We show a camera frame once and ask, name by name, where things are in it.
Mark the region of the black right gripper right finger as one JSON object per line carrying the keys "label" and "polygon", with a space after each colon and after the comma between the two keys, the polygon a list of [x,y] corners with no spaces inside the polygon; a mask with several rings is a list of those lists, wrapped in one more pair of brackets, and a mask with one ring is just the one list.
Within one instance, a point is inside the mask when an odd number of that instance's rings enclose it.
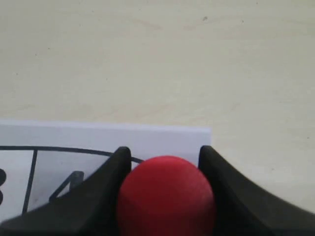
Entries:
{"label": "black right gripper right finger", "polygon": [[199,170],[215,196],[215,236],[313,236],[315,215],[258,186],[211,146],[199,152]]}

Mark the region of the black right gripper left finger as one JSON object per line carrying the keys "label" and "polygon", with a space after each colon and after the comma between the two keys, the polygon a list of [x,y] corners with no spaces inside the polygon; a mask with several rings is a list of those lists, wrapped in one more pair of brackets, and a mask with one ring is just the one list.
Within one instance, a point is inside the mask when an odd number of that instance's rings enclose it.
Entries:
{"label": "black right gripper left finger", "polygon": [[114,236],[119,189],[131,153],[118,148],[87,180],[49,203],[1,223],[2,236]]}

